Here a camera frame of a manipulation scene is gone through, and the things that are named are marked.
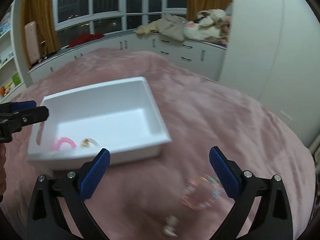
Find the person's left hand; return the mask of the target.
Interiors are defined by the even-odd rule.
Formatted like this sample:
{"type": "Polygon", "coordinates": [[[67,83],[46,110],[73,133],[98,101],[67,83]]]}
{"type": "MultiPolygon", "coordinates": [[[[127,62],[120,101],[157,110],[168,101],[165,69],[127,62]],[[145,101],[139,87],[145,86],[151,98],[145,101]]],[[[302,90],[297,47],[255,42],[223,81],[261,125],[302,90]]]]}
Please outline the person's left hand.
{"type": "Polygon", "coordinates": [[[1,150],[0,150],[0,154],[1,154],[1,159],[0,159],[0,195],[2,196],[3,193],[6,191],[7,189],[7,182],[6,182],[6,172],[5,172],[5,162],[6,162],[6,146],[4,144],[1,144],[1,150]]]}

